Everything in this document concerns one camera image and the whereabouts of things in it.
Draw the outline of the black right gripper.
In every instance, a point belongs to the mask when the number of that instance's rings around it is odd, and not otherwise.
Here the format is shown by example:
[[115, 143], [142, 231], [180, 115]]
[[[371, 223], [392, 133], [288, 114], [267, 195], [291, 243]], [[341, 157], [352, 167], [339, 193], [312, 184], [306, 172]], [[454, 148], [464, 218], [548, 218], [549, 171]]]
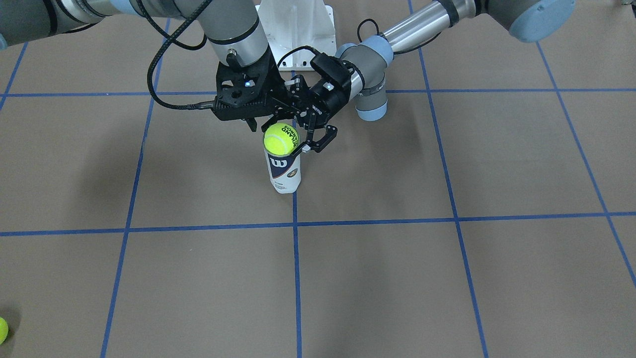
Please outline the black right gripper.
[[258, 129], [256, 117], [271, 115], [261, 126], [261, 131], [266, 132], [280, 121], [295, 119], [299, 113], [295, 107], [275, 107], [275, 96], [282, 94], [284, 80], [269, 47], [260, 59], [246, 67], [219, 63], [216, 86], [214, 115], [222, 121], [244, 119], [251, 132]]

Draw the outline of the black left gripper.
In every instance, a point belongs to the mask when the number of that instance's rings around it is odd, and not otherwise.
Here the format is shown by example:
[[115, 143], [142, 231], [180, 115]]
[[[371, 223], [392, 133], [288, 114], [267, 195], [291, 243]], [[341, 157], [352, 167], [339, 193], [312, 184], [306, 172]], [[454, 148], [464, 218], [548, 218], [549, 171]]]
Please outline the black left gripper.
[[[349, 102], [351, 81], [344, 86], [321, 79], [309, 88], [303, 75], [295, 75], [284, 83], [282, 94], [275, 96], [275, 107], [295, 107], [299, 109], [294, 121], [303, 125], [306, 130], [304, 142], [300, 145], [300, 152], [322, 152], [337, 136], [338, 129], [327, 124]], [[325, 126], [325, 135], [314, 141], [317, 125]]]

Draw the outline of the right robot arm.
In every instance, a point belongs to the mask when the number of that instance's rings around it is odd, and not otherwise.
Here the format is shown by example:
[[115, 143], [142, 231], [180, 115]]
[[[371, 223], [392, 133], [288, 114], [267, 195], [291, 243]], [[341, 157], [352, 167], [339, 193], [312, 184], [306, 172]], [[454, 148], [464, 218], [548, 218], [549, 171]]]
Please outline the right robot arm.
[[[111, 16], [138, 16], [163, 36], [150, 61], [146, 84], [155, 102], [174, 110], [211, 110], [220, 120], [243, 120], [252, 131], [300, 113], [282, 79], [251, 0], [3, 0], [1, 48], [87, 30]], [[220, 63], [215, 99], [173, 104], [156, 93], [153, 77], [172, 45], [198, 50], [211, 45]]]

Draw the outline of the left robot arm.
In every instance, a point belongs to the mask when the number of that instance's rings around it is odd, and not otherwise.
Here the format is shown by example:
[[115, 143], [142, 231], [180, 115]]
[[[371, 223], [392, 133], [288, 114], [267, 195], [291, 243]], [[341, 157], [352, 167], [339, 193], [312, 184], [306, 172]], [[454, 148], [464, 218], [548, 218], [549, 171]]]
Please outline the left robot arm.
[[299, 97], [299, 109], [289, 109], [306, 131], [298, 140], [275, 115], [264, 127], [264, 147], [274, 156], [292, 156], [322, 151], [337, 135], [329, 124], [349, 102], [355, 102], [359, 117], [376, 121], [388, 110], [386, 69], [393, 61], [416, 52], [454, 28], [464, 19], [487, 15], [499, 23], [513, 38], [533, 43], [548, 37], [570, 18], [574, 0], [434, 0], [387, 30], [346, 43], [327, 55], [314, 50], [312, 68], [321, 76], [308, 88], [304, 77], [291, 81], [291, 93]]

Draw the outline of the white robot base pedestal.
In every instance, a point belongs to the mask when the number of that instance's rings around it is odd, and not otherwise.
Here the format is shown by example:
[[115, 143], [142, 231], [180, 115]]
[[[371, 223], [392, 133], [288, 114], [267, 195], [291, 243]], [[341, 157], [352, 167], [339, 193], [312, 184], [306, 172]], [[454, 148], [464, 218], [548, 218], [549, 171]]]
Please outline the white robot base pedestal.
[[298, 51], [281, 60], [298, 47], [307, 45], [335, 55], [333, 9], [322, 0], [262, 0], [256, 9], [280, 71], [312, 70], [311, 51]]

